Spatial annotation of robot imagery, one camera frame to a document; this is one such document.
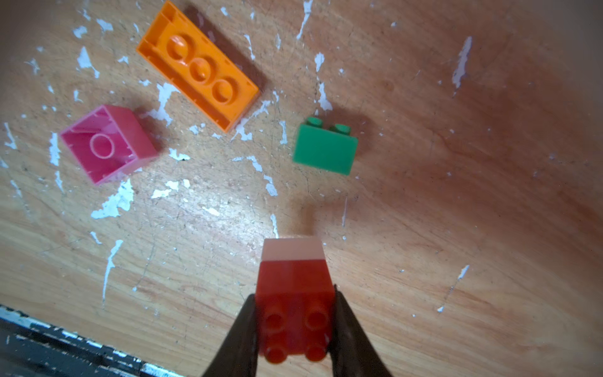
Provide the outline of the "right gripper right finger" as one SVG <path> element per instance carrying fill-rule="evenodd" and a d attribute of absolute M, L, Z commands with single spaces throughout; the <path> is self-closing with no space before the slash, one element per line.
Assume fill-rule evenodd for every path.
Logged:
<path fill-rule="evenodd" d="M 337 286 L 334 322 L 329 346 L 334 377 L 393 375 L 378 356 L 345 296 Z"/>

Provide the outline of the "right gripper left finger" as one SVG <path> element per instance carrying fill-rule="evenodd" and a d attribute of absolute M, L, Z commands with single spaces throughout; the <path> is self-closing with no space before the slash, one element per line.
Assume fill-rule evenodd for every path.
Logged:
<path fill-rule="evenodd" d="M 255 295 L 249 295 L 232 328 L 202 377 L 255 377 L 258 324 Z"/>

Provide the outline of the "red lego brick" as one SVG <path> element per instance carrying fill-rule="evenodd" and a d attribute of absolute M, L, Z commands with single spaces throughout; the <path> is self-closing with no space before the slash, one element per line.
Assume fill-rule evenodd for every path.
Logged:
<path fill-rule="evenodd" d="M 255 292 L 259 353 L 322 361 L 332 339 L 334 284 L 325 259 L 262 262 Z"/>

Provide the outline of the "white lego brick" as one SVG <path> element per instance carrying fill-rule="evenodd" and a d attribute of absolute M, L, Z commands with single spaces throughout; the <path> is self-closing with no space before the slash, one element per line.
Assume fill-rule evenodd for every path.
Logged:
<path fill-rule="evenodd" d="M 262 262 L 325 260 L 323 243 L 318 237 L 266 239 Z"/>

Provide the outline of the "pink lego brick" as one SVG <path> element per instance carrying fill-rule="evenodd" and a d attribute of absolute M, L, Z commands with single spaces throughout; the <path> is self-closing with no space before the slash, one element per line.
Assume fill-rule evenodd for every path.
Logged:
<path fill-rule="evenodd" d="M 128 108 L 102 105 L 60 133 L 94 185 L 125 178 L 159 153 Z"/>

